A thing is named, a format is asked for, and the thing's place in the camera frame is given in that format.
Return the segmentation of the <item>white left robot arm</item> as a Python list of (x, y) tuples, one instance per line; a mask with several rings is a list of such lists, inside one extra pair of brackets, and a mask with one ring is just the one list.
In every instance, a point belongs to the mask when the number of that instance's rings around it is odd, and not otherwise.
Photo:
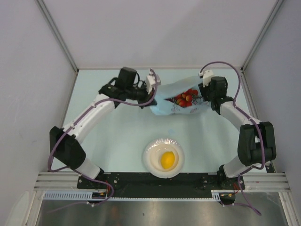
[(161, 84), (159, 76), (150, 69), (145, 80), (137, 70), (129, 67), (120, 69), (118, 77), (101, 87), (93, 102), (74, 120), (62, 128), (54, 126), (50, 132), (50, 156), (48, 171), (53, 159), (58, 159), (74, 172), (87, 178), (93, 188), (103, 185), (103, 170), (86, 155), (81, 143), (94, 126), (120, 104), (144, 108), (156, 105), (155, 95)]

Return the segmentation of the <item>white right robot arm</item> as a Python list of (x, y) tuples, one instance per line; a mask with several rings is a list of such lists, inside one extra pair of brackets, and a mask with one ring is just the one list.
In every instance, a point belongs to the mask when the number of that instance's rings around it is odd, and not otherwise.
[(274, 128), (270, 122), (262, 122), (243, 111), (234, 98), (227, 96), (226, 78), (201, 75), (200, 92), (213, 111), (227, 119), (238, 131), (238, 154), (230, 162), (219, 167), (217, 184), (228, 189), (234, 179), (252, 169), (261, 170), (265, 163), (276, 158)]

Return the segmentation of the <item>yellow fake lemon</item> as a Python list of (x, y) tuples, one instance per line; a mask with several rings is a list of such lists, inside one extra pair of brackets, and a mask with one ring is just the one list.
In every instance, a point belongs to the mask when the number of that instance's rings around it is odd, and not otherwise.
[(169, 169), (174, 165), (175, 155), (173, 152), (165, 152), (162, 154), (160, 164), (164, 169)]

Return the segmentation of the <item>light blue plastic bag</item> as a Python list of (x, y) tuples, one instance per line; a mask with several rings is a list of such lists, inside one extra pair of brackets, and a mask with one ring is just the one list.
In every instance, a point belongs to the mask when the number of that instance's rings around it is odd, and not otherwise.
[(192, 76), (160, 85), (155, 95), (156, 105), (150, 107), (155, 115), (193, 114), (204, 112), (209, 103), (201, 94), (203, 78)]

